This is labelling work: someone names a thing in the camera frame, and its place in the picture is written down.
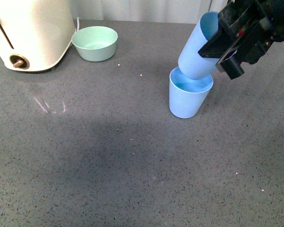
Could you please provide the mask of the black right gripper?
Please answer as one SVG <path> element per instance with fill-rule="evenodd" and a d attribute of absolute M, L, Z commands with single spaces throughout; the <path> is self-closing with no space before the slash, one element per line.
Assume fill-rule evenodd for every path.
<path fill-rule="evenodd" d="M 218 19 L 221 27 L 198 53 L 218 58 L 217 69 L 230 79 L 244 74 L 242 62 L 255 64 L 284 41 L 284 0 L 230 0 Z"/>

